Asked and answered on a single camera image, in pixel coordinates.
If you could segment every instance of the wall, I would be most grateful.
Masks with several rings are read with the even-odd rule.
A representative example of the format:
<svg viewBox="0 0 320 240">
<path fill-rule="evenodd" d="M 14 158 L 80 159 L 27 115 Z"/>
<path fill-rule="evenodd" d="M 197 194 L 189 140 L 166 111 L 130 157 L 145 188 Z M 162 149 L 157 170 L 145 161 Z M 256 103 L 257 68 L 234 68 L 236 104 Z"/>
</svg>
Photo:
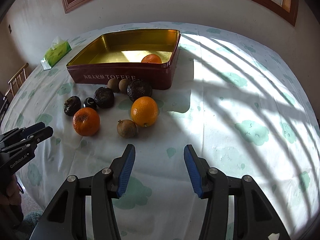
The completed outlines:
<svg viewBox="0 0 320 240">
<path fill-rule="evenodd" d="M 15 44 L 13 43 L 7 23 L 0 23 L 0 91 L 4 95 L 8 88 L 8 81 L 24 65 Z"/>
<path fill-rule="evenodd" d="M 250 0 L 94 0 L 68 14 L 61 0 L 16 0 L 5 21 L 19 53 L 33 68 L 55 36 L 75 37 L 110 25 L 176 21 L 239 33 L 284 59 L 320 116 L 320 25 L 304 0 L 295 27 Z"/>
</svg>

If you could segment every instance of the person's finger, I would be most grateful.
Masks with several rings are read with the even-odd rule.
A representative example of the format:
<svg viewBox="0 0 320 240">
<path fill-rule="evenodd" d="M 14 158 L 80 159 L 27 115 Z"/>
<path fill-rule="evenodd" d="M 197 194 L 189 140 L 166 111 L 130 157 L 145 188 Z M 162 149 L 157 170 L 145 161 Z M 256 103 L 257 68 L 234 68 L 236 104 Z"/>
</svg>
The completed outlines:
<svg viewBox="0 0 320 240">
<path fill-rule="evenodd" d="M 7 186 L 7 195 L 10 197 L 17 190 L 17 177 L 16 175 L 12 175 L 12 179 Z"/>
<path fill-rule="evenodd" d="M 19 206 L 21 204 L 21 195 L 19 191 L 16 191 L 11 197 L 9 197 L 10 205 Z"/>
<path fill-rule="evenodd" d="M 9 200 L 6 196 L 2 195 L 0 193 L 0 205 L 8 206 L 9 205 Z"/>
</svg>

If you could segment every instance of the white tablecloth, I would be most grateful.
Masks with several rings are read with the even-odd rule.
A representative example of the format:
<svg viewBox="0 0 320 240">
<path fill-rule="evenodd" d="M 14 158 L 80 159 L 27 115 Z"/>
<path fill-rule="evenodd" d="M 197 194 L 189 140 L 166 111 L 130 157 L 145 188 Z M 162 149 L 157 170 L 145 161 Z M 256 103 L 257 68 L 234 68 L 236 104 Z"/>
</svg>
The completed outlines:
<svg viewBox="0 0 320 240">
<path fill-rule="evenodd" d="M 66 64 L 98 36 L 134 28 L 182 33 L 172 87 L 153 93 L 159 118 L 155 125 L 139 129 L 136 138 L 119 137 L 117 121 L 129 119 L 132 103 L 116 94 L 113 108 L 98 110 L 99 133 L 81 137 L 64 114 L 63 103 L 73 95 L 82 101 L 92 97 L 101 85 L 75 84 Z M 72 51 L 51 70 L 38 66 L 32 72 L 1 125 L 1 133 L 39 121 L 54 130 L 18 172 L 42 208 L 67 176 L 95 174 L 132 143 L 132 176 L 125 195 L 114 201 L 122 238 L 197 239 L 206 200 L 193 192 L 183 160 L 184 146 L 192 144 L 199 156 L 226 175 L 253 176 L 293 240 L 313 221 L 320 198 L 320 131 L 305 92 L 277 53 L 236 33 L 169 22 L 117 25 L 68 41 Z M 227 239 L 232 238 L 232 220 L 230 211 Z"/>
</svg>

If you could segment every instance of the orange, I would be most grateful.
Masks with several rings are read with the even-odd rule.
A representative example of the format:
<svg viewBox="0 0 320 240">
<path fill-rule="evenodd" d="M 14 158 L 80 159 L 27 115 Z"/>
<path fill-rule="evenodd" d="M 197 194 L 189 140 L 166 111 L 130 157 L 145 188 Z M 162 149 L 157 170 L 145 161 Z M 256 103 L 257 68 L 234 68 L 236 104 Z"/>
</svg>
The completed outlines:
<svg viewBox="0 0 320 240">
<path fill-rule="evenodd" d="M 149 54 L 145 56 L 142 61 L 142 63 L 162 63 L 161 58 L 156 54 Z"/>
<path fill-rule="evenodd" d="M 100 117 L 96 110 L 85 107 L 81 108 L 73 116 L 73 128 L 81 136 L 92 136 L 100 128 Z"/>
<path fill-rule="evenodd" d="M 150 97 L 138 98 L 131 107 L 131 118 L 136 125 L 147 127 L 158 118 L 158 105 Z"/>
</svg>

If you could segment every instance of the chair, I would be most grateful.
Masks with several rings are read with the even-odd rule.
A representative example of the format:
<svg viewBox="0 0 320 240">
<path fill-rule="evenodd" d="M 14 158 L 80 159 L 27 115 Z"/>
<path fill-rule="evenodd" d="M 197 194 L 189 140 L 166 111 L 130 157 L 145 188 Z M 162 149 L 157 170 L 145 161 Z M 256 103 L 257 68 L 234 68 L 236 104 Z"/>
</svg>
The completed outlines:
<svg viewBox="0 0 320 240">
<path fill-rule="evenodd" d="M 0 110 L 0 125 L 2 123 L 4 115 L 7 112 L 8 108 L 9 108 L 9 104 L 10 104 L 9 100 L 7 99 L 7 97 L 4 97 L 3 101 L 4 101 L 4 103 L 3 103 L 2 107 L 1 107 L 1 110 Z"/>
<path fill-rule="evenodd" d="M 29 66 L 28 63 L 25 63 L 21 69 L 10 79 L 8 84 L 10 85 L 8 90 L 5 93 L 5 96 L 7 96 L 9 93 L 12 93 L 13 96 L 18 92 L 19 88 L 22 86 L 22 84 L 26 81 L 28 77 L 28 71 L 27 67 Z"/>
</svg>

